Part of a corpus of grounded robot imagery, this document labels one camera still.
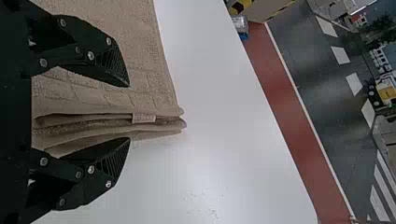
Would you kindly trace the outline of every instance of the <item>white tabletop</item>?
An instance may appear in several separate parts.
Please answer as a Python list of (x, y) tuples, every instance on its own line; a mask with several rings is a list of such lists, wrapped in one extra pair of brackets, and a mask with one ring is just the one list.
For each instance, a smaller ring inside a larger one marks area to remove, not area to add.
[(223, 1), (154, 2), (188, 128), (137, 143), (113, 190), (37, 223), (317, 224)]

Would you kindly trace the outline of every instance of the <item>textured fabric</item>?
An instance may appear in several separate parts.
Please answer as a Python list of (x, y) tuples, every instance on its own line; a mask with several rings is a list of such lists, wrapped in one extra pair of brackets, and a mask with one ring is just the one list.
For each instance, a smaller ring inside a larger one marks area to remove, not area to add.
[[(180, 133), (186, 126), (178, 118), (183, 110), (177, 105), (152, 0), (33, 2), (53, 15), (77, 16), (114, 37), (131, 80), (130, 88), (117, 88), (62, 68), (34, 77), (33, 147), (54, 154), (61, 148), (64, 155), (67, 149), (98, 142), (95, 136), (143, 139), (137, 135)], [(133, 124), (133, 114), (160, 119)]]

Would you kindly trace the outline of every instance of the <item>white line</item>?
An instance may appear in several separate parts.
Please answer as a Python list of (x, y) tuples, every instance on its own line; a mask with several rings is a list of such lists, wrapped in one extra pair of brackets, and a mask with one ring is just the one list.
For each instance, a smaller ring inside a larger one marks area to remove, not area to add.
[(341, 28), (343, 28), (344, 30), (347, 30), (347, 31), (353, 33), (349, 28), (346, 28), (345, 26), (341, 25), (340, 23), (338, 23), (336, 21), (332, 21), (332, 23), (337, 25), (337, 26), (339, 26), (339, 27), (341, 27)]
[(393, 216), (396, 217), (396, 204), (395, 204), (395, 201), (393, 200), (393, 197), (390, 194), (388, 186), (385, 183), (384, 177), (382, 177), (381, 173), (378, 170), (378, 167), (376, 167), (376, 166), (375, 166), (374, 176), (375, 176), (376, 183), (378, 183), (379, 188), (381, 189), (382, 194), (384, 195), (385, 200), (388, 203), (390, 211), (392, 212)]
[(332, 47), (332, 53), (334, 53), (335, 59), (339, 64), (350, 63), (345, 49)]
[(387, 177), (387, 180), (390, 183), (390, 186), (392, 187), (393, 192), (396, 194), (395, 180), (394, 180), (392, 174), (390, 173), (389, 168), (388, 168), (387, 164), (385, 163), (384, 158), (382, 158), (382, 155), (379, 151), (376, 153), (376, 158), (378, 159), (379, 164), (381, 165), (382, 170), (384, 171), (385, 176)]
[(371, 128), (375, 119), (375, 111), (369, 100), (366, 100), (366, 103), (361, 109), (361, 113), (363, 114), (364, 118), (367, 121), (367, 124)]
[(357, 73), (347, 76), (346, 81), (347, 84), (349, 84), (349, 87), (352, 90), (354, 96), (356, 96), (363, 88), (363, 85), (361, 85), (361, 80), (359, 79)]
[(381, 203), (381, 200), (378, 197), (378, 193), (374, 186), (372, 186), (372, 192), (370, 195), (370, 202), (375, 210), (376, 215), (378, 216), (380, 221), (389, 221), (389, 217), (387, 212), (385, 211), (384, 205)]
[(337, 175), (335, 174), (334, 169), (332, 168), (332, 164), (330, 163), (329, 157), (327, 156), (327, 153), (326, 153), (326, 151), (324, 150), (324, 147), (323, 147), (323, 145), (322, 145), (322, 143), (321, 143), (321, 141), (320, 141), (320, 138), (319, 138), (319, 136), (318, 136), (317, 130), (315, 129), (314, 123), (312, 122), (311, 118), (309, 117), (309, 114), (308, 114), (308, 111), (307, 111), (306, 108), (305, 108), (305, 104), (304, 104), (304, 102), (303, 102), (303, 99), (301, 98), (301, 95), (300, 95), (300, 93), (299, 93), (298, 90), (297, 90), (296, 84), (294, 83), (293, 78), (291, 77), (289, 68), (286, 66), (285, 60), (283, 59), (282, 54), (280, 53), (279, 47), (277, 46), (277, 43), (276, 43), (276, 41), (275, 41), (275, 39), (274, 39), (274, 36), (273, 36), (273, 34), (272, 34), (272, 32), (271, 32), (271, 29), (270, 29), (270, 27), (268, 26), (268, 23), (267, 23), (267, 22), (265, 23), (265, 27), (267, 28), (268, 34), (270, 35), (271, 40), (272, 40), (272, 42), (273, 42), (273, 44), (274, 44), (274, 46), (275, 46), (277, 55), (279, 56), (280, 61), (282, 62), (283, 66), (284, 66), (284, 68), (285, 68), (286, 74), (288, 74), (288, 77), (289, 77), (289, 80), (290, 80), (290, 82), (291, 82), (291, 85), (293, 86), (294, 91), (295, 91), (295, 93), (296, 93), (296, 95), (297, 95), (297, 97), (298, 97), (298, 100), (300, 101), (300, 105), (301, 105), (301, 107), (303, 108), (303, 111), (304, 111), (304, 113), (305, 113), (305, 115), (306, 115), (306, 118), (308, 119), (309, 125), (311, 126), (311, 129), (312, 129), (312, 131), (314, 132), (315, 137), (317, 138), (317, 141), (318, 141), (318, 143), (319, 143), (319, 146), (320, 146), (320, 149), (321, 149), (321, 151), (322, 151), (323, 157), (324, 157), (324, 159), (326, 160), (327, 165), (329, 166), (330, 171), (332, 172), (332, 177), (334, 178), (335, 183), (337, 184), (337, 187), (338, 187), (338, 189), (340, 190), (340, 193), (341, 193), (341, 195), (342, 195), (343, 198), (344, 198), (344, 201), (345, 201), (345, 203), (346, 203), (346, 207), (347, 207), (347, 209), (348, 209), (350, 215), (351, 215), (352, 217), (355, 217), (355, 213), (353, 212), (352, 207), (350, 206), (349, 200), (347, 199), (347, 196), (346, 196), (346, 194), (344, 193), (343, 188), (341, 188), (340, 181), (338, 180), (338, 177), (337, 177)]
[(328, 21), (323, 20), (322, 18), (317, 17), (317, 21), (319, 23), (320, 28), (322, 29), (323, 33), (325, 35), (331, 35), (334, 37), (338, 37), (337, 33), (334, 30), (334, 27), (332, 27), (332, 24)]

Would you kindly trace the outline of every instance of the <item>red lane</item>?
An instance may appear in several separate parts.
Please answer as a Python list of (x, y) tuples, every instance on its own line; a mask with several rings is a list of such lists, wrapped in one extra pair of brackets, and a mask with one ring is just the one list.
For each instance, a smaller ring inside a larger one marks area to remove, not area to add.
[(263, 24), (249, 23), (244, 46), (321, 223), (350, 223), (344, 198)]

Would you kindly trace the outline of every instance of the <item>screw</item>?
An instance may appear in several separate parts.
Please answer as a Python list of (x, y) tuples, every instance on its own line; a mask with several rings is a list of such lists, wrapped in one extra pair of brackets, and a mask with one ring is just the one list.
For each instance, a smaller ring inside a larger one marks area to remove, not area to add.
[(59, 23), (61, 24), (62, 27), (66, 27), (67, 23), (64, 19), (60, 19)]
[(59, 200), (58, 204), (59, 204), (60, 207), (63, 207), (66, 204), (66, 199)]
[(106, 188), (111, 188), (111, 180), (107, 180), (107, 183), (106, 183)]
[(111, 45), (111, 38), (110, 37), (106, 38), (106, 42), (110, 46)]
[(93, 174), (93, 172), (95, 172), (95, 167), (93, 165), (90, 165), (90, 167), (88, 167), (88, 174)]
[(81, 177), (82, 177), (82, 172), (77, 171), (77, 172), (76, 172), (76, 178), (77, 178), (77, 179), (80, 179)]
[(49, 65), (49, 63), (45, 59), (40, 59), (40, 65), (41, 65), (41, 67), (47, 67)]
[(40, 159), (40, 166), (47, 166), (49, 164), (49, 159), (43, 157)]
[(95, 55), (93, 54), (92, 51), (88, 51), (88, 58), (92, 61), (93, 59), (95, 59)]

